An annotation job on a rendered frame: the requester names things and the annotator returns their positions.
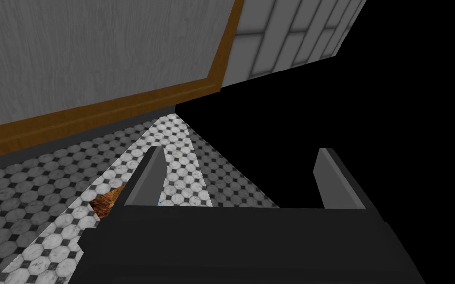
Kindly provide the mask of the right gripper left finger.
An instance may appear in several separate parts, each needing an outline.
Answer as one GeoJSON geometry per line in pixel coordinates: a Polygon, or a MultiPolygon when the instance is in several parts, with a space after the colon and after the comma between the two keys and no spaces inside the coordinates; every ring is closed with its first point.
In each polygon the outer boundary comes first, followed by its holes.
{"type": "Polygon", "coordinates": [[[167,176],[167,162],[161,146],[151,146],[132,174],[125,189],[126,206],[157,206],[164,180],[167,176]]]}

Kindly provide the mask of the orange brown rough lump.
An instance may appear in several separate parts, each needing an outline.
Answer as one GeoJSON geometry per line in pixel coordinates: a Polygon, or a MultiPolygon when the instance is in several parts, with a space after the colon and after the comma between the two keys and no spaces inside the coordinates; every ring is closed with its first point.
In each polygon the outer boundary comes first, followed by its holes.
{"type": "Polygon", "coordinates": [[[96,197],[89,202],[90,206],[94,210],[95,214],[99,219],[103,219],[109,215],[110,210],[114,206],[121,192],[125,188],[125,185],[122,185],[116,188],[113,191],[107,192],[104,195],[96,197]]]}

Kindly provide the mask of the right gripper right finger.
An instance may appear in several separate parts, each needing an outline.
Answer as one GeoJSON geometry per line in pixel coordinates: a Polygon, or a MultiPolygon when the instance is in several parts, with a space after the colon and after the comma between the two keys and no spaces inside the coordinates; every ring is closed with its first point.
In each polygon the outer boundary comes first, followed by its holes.
{"type": "Polygon", "coordinates": [[[325,208],[366,208],[327,149],[320,148],[318,150],[313,174],[325,208]]]}

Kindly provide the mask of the grey panelled door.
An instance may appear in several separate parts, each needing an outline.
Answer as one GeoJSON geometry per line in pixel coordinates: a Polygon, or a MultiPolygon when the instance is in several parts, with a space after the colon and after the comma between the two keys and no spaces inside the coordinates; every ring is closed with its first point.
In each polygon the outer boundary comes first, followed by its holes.
{"type": "Polygon", "coordinates": [[[333,57],[367,0],[245,0],[222,85],[333,57]]]}

